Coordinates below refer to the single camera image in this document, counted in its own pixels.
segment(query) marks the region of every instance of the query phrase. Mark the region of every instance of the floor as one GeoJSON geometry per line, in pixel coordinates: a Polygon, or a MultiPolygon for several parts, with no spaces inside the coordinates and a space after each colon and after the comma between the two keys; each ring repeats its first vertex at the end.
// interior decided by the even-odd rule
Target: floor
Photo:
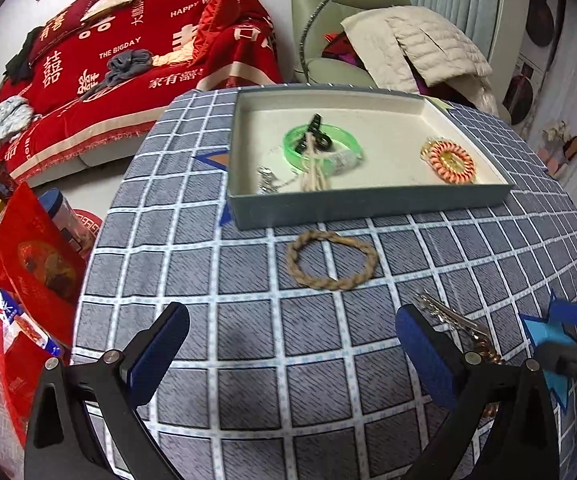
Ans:
{"type": "Polygon", "coordinates": [[[42,194],[57,187],[73,209],[83,209],[104,220],[131,160],[107,162],[38,186],[35,191],[42,194]]]}

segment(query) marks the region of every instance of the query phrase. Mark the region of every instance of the white cloth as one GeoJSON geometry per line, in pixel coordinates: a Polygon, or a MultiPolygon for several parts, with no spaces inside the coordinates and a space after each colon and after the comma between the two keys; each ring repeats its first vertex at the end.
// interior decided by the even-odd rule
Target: white cloth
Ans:
{"type": "Polygon", "coordinates": [[[0,146],[21,133],[33,119],[35,112],[28,100],[14,95],[0,103],[0,146]]]}
{"type": "Polygon", "coordinates": [[[153,66],[184,63],[193,59],[194,40],[185,43],[179,50],[173,50],[163,56],[153,56],[153,66]]]}
{"type": "Polygon", "coordinates": [[[419,93],[406,56],[428,86],[445,82],[479,110],[497,115],[492,68],[461,30],[425,7],[365,10],[341,22],[379,88],[419,93]]]}

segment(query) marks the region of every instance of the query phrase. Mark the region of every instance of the coiled cord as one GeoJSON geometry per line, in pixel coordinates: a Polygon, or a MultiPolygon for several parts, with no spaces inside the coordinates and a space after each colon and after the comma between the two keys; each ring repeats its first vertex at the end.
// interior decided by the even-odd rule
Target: coiled cord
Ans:
{"type": "Polygon", "coordinates": [[[313,23],[317,19],[317,16],[319,16],[319,13],[321,12],[321,10],[330,1],[331,0],[322,0],[321,3],[319,3],[319,5],[315,9],[315,11],[311,14],[311,17],[308,18],[308,21],[306,22],[306,26],[303,28],[303,31],[302,31],[302,37],[299,40],[299,62],[302,66],[303,75],[305,76],[307,83],[309,83],[308,66],[306,65],[306,57],[305,57],[305,53],[304,53],[304,46],[306,44],[306,36],[308,35],[308,31],[311,29],[311,26],[313,25],[313,23]]]}

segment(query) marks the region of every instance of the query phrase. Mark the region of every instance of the green sofa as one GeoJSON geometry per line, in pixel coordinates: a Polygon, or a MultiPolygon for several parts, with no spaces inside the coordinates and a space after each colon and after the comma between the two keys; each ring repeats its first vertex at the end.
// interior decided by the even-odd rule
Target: green sofa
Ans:
{"type": "MultiPolygon", "coordinates": [[[[303,28],[313,11],[322,0],[291,0],[293,10],[293,38],[295,40],[295,78],[305,82],[305,76],[299,62],[299,41],[303,28]]],[[[336,59],[321,57],[321,51],[326,47],[325,34],[342,32],[341,22],[362,10],[382,9],[398,5],[411,5],[410,0],[333,0],[326,5],[313,26],[305,42],[305,58],[308,65],[308,76],[311,83],[350,84],[355,86],[377,86],[368,72],[349,63],[336,59]]],[[[497,102],[499,115],[510,124],[510,114],[497,102]]]]}

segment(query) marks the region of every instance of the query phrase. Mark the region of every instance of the red pillow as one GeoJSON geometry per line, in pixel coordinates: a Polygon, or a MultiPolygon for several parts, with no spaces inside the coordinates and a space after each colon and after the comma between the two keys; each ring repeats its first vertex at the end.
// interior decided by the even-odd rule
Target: red pillow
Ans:
{"type": "Polygon", "coordinates": [[[96,1],[75,0],[53,19],[48,20],[44,30],[40,32],[33,44],[28,56],[28,63],[32,65],[43,54],[46,54],[47,50],[62,41],[63,38],[80,28],[86,27],[86,23],[82,23],[80,20],[96,1]]]}
{"type": "Polygon", "coordinates": [[[241,13],[240,0],[210,0],[206,4],[193,42],[191,64],[200,62],[206,56],[219,33],[233,25],[241,13]]]}

